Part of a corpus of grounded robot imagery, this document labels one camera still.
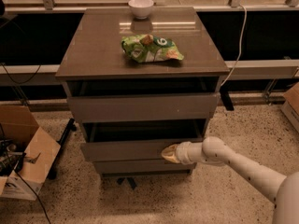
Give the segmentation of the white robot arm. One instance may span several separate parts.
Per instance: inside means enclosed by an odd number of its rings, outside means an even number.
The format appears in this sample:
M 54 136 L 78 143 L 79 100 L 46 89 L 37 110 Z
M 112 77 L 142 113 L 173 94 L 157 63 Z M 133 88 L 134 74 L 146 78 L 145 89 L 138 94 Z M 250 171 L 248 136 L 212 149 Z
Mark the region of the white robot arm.
M 201 162 L 227 165 L 274 205 L 272 224 L 299 224 L 299 173 L 283 175 L 232 150 L 220 138 L 182 142 L 162 151 L 162 157 L 184 165 Z

